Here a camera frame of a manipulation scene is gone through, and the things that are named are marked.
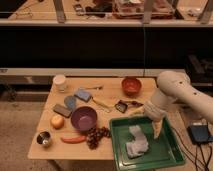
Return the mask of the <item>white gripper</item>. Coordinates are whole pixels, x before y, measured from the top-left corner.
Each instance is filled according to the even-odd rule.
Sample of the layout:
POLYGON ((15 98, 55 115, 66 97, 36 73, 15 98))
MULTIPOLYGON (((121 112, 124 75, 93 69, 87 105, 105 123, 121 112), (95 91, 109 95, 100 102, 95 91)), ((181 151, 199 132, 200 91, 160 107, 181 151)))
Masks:
POLYGON ((152 122, 154 138, 157 139, 161 133, 162 119, 167 114, 167 104, 162 101, 149 100, 144 104, 144 113, 152 122))

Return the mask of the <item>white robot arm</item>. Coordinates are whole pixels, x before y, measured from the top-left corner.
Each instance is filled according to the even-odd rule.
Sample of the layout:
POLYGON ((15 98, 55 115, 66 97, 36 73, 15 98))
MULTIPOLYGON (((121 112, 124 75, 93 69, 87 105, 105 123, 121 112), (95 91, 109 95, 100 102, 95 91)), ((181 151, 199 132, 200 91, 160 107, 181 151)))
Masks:
POLYGON ((213 124, 213 97, 195 89, 187 74, 163 71, 157 77, 158 88, 144 103, 144 113, 152 120, 154 138, 158 138, 167 109, 175 100, 180 100, 197 111, 213 124))

